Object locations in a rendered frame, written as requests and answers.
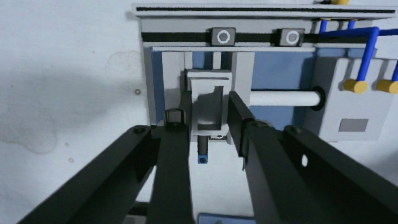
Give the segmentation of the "white block with pocket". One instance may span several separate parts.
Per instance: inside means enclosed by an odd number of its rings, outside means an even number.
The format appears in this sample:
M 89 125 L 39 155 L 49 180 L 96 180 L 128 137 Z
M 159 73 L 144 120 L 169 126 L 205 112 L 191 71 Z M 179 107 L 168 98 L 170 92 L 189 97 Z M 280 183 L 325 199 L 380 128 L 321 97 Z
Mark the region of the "white block with pocket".
M 188 71 L 188 91 L 192 91 L 192 135 L 226 135 L 230 70 Z

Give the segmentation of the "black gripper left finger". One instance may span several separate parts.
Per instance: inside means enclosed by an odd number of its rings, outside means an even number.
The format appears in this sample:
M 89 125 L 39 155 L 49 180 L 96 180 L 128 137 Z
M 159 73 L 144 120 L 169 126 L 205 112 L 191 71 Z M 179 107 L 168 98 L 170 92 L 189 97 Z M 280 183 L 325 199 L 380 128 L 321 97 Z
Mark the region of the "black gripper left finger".
M 163 116 L 155 129 L 127 129 L 16 224 L 122 224 L 154 166 L 145 224 L 195 224 L 192 91 Z

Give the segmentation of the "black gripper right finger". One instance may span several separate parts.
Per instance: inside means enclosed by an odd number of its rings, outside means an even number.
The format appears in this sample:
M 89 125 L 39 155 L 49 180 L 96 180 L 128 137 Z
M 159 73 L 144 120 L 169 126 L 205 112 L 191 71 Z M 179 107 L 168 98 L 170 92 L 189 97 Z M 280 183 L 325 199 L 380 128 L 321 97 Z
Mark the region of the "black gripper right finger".
M 398 186 L 303 127 L 255 119 L 229 91 L 256 224 L 398 224 Z

